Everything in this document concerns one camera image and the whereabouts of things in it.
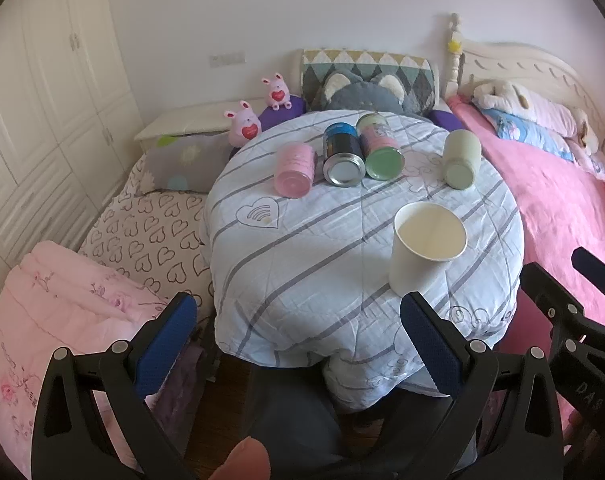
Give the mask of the person's hand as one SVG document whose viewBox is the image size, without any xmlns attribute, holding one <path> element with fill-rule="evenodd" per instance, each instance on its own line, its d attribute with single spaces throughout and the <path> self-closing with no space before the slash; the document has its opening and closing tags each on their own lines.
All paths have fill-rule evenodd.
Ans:
<svg viewBox="0 0 605 480">
<path fill-rule="evenodd" d="M 210 480 L 269 480 L 271 464 L 267 449 L 252 437 L 241 440 Z"/>
</svg>

